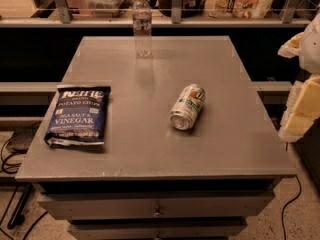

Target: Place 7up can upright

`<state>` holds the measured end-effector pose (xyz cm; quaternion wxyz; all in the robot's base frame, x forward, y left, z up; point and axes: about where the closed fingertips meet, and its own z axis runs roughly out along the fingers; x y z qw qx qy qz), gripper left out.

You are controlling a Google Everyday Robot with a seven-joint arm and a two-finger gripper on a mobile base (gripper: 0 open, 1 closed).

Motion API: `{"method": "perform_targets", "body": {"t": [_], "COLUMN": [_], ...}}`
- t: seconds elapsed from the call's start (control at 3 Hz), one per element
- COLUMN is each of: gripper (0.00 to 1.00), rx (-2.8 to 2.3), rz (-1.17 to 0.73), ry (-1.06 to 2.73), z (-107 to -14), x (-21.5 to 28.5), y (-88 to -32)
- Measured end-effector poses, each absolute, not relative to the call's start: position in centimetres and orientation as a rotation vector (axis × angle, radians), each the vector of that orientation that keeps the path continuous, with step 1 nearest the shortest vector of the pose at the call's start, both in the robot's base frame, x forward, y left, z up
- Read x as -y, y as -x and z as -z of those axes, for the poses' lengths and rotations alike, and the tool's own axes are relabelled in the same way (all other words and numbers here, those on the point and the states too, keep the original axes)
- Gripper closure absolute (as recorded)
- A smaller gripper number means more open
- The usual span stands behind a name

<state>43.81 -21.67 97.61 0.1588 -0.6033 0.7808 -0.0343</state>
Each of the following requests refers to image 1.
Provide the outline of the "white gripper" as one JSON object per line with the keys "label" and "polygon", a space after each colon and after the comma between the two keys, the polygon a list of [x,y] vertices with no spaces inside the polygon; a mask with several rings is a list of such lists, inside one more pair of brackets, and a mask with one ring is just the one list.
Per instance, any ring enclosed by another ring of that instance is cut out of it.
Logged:
{"label": "white gripper", "polygon": [[[294,35],[278,50],[285,58],[298,56],[303,33]],[[295,81],[290,89],[286,110],[281,121],[279,138],[283,142],[296,142],[320,118],[320,76],[313,76],[304,83]]]}

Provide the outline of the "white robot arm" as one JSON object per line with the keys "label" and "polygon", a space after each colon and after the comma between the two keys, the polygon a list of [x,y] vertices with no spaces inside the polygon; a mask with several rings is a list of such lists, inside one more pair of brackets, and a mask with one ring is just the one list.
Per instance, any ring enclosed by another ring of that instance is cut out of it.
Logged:
{"label": "white robot arm", "polygon": [[304,82],[294,82],[280,122],[280,139],[296,142],[320,118],[320,15],[283,44],[278,54],[285,58],[297,56],[300,68],[311,74]]}

